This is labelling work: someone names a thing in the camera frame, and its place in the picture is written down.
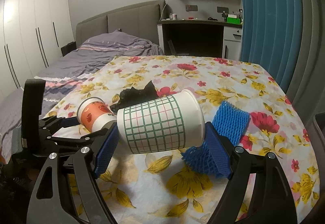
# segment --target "silver screw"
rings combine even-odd
[[[274,153],[268,153],[268,158],[274,159],[275,158],[275,154]]]
[[[81,148],[81,152],[83,153],[83,154],[86,154],[87,152],[89,152],[89,147],[83,147],[83,148]]]
[[[244,152],[244,148],[241,146],[236,146],[235,147],[235,152],[242,154]]]
[[[50,159],[55,159],[57,157],[57,154],[56,153],[51,153],[49,157],[50,157]]]

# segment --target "checkered paper cup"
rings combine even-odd
[[[202,109],[191,91],[145,102],[117,113],[120,140],[130,154],[201,146]]]
[[[85,99],[77,110],[77,119],[90,132],[110,128],[116,122],[116,116],[99,97]]]

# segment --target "floral tablecloth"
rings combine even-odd
[[[308,133],[274,79],[259,65],[220,58],[190,56],[118,57],[67,95],[48,115],[72,117],[90,96],[108,105],[130,87],[143,89],[150,81],[161,97],[191,90],[211,121],[223,100],[248,111],[251,119],[240,145],[252,154],[274,152],[295,199],[298,221],[319,197],[317,163]],[[57,136],[87,134],[82,126],[61,129]],[[125,155],[118,146],[97,183],[118,223],[206,223],[216,208],[227,179],[201,175],[181,160],[181,150]],[[255,176],[251,175],[238,218],[246,216]],[[74,176],[74,201],[83,210]]]

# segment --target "wardrobe door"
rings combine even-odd
[[[56,44],[61,49],[68,43],[74,42],[68,0],[50,0],[50,10]]]
[[[26,58],[33,76],[36,76],[47,64],[38,36],[34,2],[19,0],[19,20]]]
[[[35,0],[35,16],[37,32],[42,50],[44,50],[45,61],[47,65],[51,65],[59,59],[61,50],[56,44],[51,19],[50,0]]]
[[[0,0],[0,94],[2,95],[0,95],[0,102],[2,101],[1,98],[8,96],[12,91],[17,89],[4,49],[3,9],[4,0]]]
[[[22,88],[26,79],[33,78],[25,55],[20,22],[19,0],[4,0],[4,40],[9,62],[18,86]]]

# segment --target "bed headboard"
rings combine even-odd
[[[148,1],[114,9],[79,22],[76,27],[77,47],[90,37],[111,33],[116,29],[159,44],[157,21],[164,6],[164,0]]]

